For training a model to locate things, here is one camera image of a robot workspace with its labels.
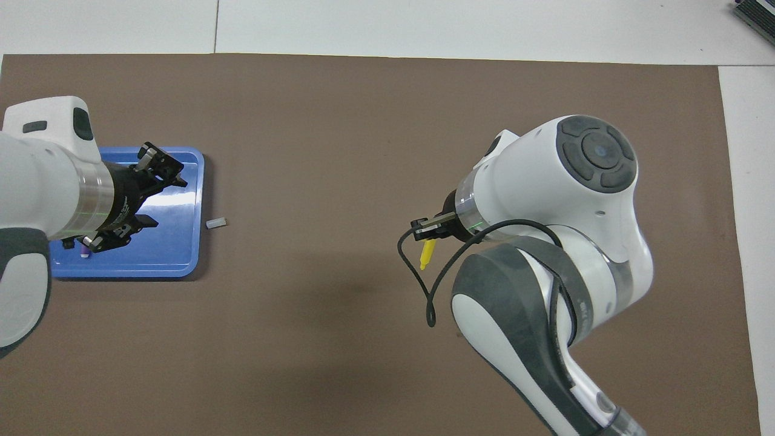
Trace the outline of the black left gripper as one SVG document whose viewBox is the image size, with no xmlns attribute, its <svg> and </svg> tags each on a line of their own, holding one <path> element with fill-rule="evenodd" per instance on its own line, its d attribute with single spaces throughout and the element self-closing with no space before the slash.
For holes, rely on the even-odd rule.
<svg viewBox="0 0 775 436">
<path fill-rule="evenodd" d="M 146 190 L 152 187 L 152 177 L 161 182 L 185 182 L 183 163 L 160 147 L 145 142 L 137 158 L 135 165 L 106 165 L 113 180 L 113 204 L 97 231 L 81 237 L 81 245 L 93 253 L 127 246 L 134 234 L 159 225 L 151 216 L 136 215 L 148 196 Z"/>
</svg>

